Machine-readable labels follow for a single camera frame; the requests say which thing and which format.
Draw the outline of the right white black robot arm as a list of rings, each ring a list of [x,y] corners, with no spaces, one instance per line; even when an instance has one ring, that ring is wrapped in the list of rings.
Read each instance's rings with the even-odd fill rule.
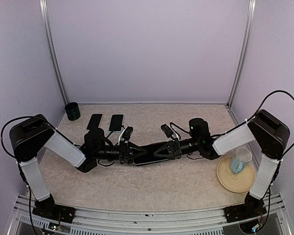
[[[252,118],[215,138],[202,118],[191,119],[189,128],[189,139],[166,142],[153,153],[154,156],[176,159],[197,151],[203,158],[214,160],[249,142],[258,143],[262,160],[256,179],[241,206],[242,215],[252,217],[260,209],[274,181],[290,137],[289,128],[266,110],[259,110]]]

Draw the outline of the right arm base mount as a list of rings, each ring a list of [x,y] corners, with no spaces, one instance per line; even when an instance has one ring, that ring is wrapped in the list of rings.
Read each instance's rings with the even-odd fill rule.
[[[246,198],[242,204],[225,207],[223,211],[227,223],[246,220],[267,213],[263,200],[258,200],[253,197]]]

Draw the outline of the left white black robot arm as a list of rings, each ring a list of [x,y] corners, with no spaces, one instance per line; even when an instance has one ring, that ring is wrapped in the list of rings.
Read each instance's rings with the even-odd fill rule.
[[[101,128],[88,131],[82,146],[77,146],[42,115],[25,116],[23,121],[9,132],[14,157],[24,174],[30,191],[40,202],[39,209],[47,217],[53,218],[59,213],[59,207],[53,203],[39,167],[38,155],[43,150],[67,161],[77,170],[87,173],[98,165],[98,160],[118,160],[121,164],[131,164],[135,158],[147,153],[128,140],[113,145],[105,137]]]

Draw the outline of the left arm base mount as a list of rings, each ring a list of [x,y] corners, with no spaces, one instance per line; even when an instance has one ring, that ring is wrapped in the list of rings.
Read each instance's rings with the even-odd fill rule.
[[[33,214],[58,222],[72,224],[76,209],[53,202],[35,202]]]

